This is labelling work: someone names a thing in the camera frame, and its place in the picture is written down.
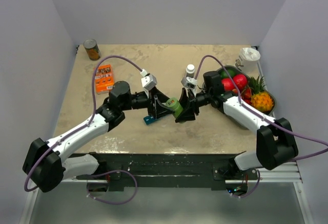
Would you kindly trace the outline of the green pill bottle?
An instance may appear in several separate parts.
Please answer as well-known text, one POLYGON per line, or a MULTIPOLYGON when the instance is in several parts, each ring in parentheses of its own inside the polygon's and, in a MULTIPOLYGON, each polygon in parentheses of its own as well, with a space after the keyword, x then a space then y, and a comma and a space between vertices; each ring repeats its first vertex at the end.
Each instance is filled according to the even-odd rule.
POLYGON ((175 97, 169 98, 166 101, 165 105, 173 111, 173 116, 175 118, 177 118, 183 111, 183 107, 181 106, 178 99, 175 97))

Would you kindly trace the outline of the teal weekly pill organizer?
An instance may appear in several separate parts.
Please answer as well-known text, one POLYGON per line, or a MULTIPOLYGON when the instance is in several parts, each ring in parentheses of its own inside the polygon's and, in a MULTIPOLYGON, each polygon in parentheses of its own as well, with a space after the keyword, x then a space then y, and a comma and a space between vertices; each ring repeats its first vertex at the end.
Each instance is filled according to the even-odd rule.
POLYGON ((143 120, 144 120, 144 122, 145 122, 145 124, 146 124, 147 126, 157 121, 157 119, 154 118, 154 117, 151 116, 151 115, 149 115, 149 116, 145 116, 145 117, 143 118, 143 120))

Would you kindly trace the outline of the green bottle cap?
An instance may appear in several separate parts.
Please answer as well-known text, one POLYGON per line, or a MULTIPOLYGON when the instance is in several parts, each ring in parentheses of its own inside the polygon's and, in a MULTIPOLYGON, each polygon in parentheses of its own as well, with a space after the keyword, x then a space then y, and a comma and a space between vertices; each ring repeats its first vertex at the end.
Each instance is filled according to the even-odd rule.
POLYGON ((177 100, 177 98, 172 97, 172 98, 169 98, 169 99, 166 101, 165 105, 166 105, 168 108, 172 109, 172 110, 176 110, 176 109, 179 108, 180 103, 179 103, 179 101, 177 100))

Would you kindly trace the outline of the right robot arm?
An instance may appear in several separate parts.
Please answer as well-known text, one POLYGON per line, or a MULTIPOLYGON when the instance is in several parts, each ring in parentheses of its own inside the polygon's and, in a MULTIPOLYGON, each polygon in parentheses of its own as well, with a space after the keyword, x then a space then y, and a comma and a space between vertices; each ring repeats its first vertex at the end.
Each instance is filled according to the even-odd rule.
POLYGON ((298 147, 288 120, 266 116, 239 100, 232 91, 224 89, 216 71, 205 73, 203 79, 204 90, 200 92, 197 92, 196 79, 184 77, 181 80, 183 89, 179 103, 182 111, 175 121, 193 121, 199 114, 200 107, 211 105, 254 132, 256 149, 234 156, 225 167, 233 179, 241 179, 252 168, 272 170, 298 155, 298 147))

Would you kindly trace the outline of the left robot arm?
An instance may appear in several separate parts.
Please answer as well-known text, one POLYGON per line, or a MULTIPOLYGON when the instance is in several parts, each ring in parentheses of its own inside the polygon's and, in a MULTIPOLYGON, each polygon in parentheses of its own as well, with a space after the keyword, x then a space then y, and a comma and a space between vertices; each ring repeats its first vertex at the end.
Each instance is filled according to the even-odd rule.
POLYGON ((156 87, 132 94, 127 82, 116 82, 103 104, 87 120, 62 135, 47 141, 38 138, 31 143, 23 164, 23 171, 27 174, 25 191, 30 191, 30 180, 43 192, 49 192, 64 179, 80 175, 103 178, 106 166, 93 155, 71 155, 91 140, 117 127, 125 118, 125 110, 146 108, 153 116, 171 113, 164 106, 168 99, 156 87))

